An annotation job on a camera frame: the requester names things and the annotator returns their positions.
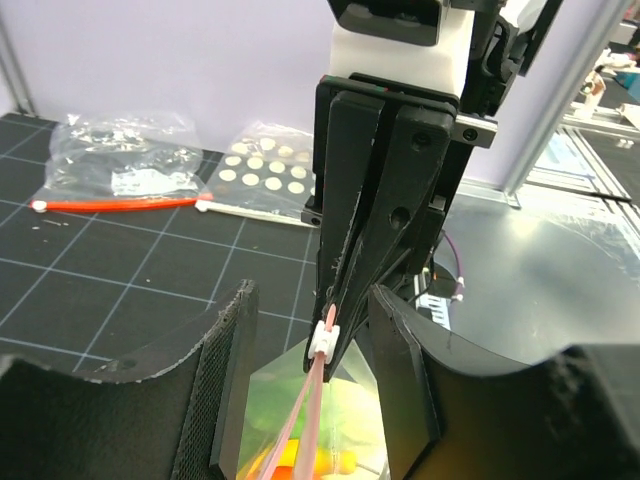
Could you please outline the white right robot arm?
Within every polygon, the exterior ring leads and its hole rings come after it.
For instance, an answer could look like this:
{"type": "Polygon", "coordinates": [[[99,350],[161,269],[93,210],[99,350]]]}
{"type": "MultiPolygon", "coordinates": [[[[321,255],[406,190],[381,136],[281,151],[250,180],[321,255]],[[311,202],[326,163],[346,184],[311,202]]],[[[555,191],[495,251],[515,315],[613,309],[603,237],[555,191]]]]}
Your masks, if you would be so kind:
{"type": "Polygon", "coordinates": [[[327,74],[315,93],[320,230],[313,321],[338,331],[331,377],[367,323],[368,292],[405,293],[431,265],[473,151],[525,75],[556,1],[333,1],[327,74]]]}

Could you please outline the green lettuce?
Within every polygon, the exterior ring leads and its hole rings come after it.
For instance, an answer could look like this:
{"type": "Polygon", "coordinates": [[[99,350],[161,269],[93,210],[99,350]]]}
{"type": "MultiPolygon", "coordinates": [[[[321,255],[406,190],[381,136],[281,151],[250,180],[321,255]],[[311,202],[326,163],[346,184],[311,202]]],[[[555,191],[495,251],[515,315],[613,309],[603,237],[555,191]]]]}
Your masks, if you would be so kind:
{"type": "Polygon", "coordinates": [[[277,435],[289,418],[307,376],[267,365],[250,379],[248,424],[261,434],[277,435]]]}

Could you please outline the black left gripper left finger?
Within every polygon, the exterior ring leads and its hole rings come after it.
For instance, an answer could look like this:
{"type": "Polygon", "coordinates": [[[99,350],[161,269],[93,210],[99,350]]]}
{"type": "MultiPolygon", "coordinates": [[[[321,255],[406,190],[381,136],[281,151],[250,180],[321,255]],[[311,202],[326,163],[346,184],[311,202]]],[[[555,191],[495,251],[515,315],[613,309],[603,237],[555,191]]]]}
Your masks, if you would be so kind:
{"type": "Polygon", "coordinates": [[[95,371],[1,358],[5,479],[232,479],[259,291],[238,283],[168,334],[95,371]]]}

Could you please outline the pink dotted zip bag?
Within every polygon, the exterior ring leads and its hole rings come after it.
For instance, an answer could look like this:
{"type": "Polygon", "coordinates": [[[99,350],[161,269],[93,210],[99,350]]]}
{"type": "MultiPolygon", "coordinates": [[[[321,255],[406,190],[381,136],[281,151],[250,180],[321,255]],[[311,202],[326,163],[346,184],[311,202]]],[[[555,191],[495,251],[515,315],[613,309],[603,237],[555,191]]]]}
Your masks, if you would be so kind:
{"type": "Polygon", "coordinates": [[[334,324],[335,315],[336,309],[331,307],[314,327],[309,346],[299,344],[267,364],[275,369],[300,371],[307,378],[277,435],[265,436],[254,430],[246,420],[245,410],[237,478],[258,454],[271,447],[257,478],[269,479],[290,439],[299,440],[294,466],[297,479],[309,479],[313,473],[318,447],[332,452],[348,450],[357,456],[354,474],[333,474],[323,479],[388,478],[377,383],[359,347],[351,344],[333,376],[324,379],[324,367],[332,360],[340,333],[334,324]]]}

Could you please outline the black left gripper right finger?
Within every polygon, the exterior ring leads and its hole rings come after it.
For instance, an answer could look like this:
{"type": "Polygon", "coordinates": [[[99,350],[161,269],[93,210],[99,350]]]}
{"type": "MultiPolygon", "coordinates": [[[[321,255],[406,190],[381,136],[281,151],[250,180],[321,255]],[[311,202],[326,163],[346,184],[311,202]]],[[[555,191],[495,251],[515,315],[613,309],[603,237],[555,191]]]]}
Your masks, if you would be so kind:
{"type": "Polygon", "coordinates": [[[635,479],[639,349],[574,345],[526,365],[368,299],[393,479],[635,479]]]}

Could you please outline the yellow banana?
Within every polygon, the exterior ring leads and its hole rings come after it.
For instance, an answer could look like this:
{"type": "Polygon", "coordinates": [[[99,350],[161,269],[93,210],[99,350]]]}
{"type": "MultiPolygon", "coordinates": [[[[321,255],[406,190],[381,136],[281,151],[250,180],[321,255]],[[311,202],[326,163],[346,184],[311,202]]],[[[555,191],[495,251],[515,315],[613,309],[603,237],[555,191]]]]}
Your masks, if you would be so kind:
{"type": "MultiPolygon", "coordinates": [[[[277,466],[295,466],[298,445],[298,439],[290,439],[286,443],[277,466]]],[[[257,455],[253,463],[246,469],[246,471],[242,475],[238,475],[238,479],[257,479],[260,467],[270,453],[271,447],[265,448],[260,454],[257,455]]],[[[356,469],[357,456],[354,452],[348,450],[332,452],[327,448],[317,448],[313,472],[321,475],[323,478],[333,474],[351,475],[356,472],[356,469]]]]}

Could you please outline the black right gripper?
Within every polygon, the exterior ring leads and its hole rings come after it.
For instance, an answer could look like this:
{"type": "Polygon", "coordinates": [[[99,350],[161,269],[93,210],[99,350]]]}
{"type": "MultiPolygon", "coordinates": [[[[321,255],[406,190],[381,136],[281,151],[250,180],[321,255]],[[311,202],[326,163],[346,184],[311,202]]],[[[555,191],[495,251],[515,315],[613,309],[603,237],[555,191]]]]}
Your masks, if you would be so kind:
{"type": "Polygon", "coordinates": [[[471,153],[496,133],[452,95],[362,74],[320,80],[316,190],[302,218],[320,229],[314,318],[334,306],[340,328],[325,380],[366,321],[369,286],[432,257],[471,153]]]}

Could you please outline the red orange tomato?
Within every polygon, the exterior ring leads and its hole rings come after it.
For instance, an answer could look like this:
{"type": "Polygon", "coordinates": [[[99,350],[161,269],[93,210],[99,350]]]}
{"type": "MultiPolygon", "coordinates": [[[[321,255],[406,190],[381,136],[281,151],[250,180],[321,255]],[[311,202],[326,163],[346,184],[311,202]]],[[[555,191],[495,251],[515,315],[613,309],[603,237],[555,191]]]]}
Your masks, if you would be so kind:
{"type": "MultiPolygon", "coordinates": [[[[323,477],[315,472],[309,477],[310,480],[322,480],[323,477]]],[[[293,465],[279,465],[275,468],[269,480],[297,480],[295,467],[293,465]]]]}

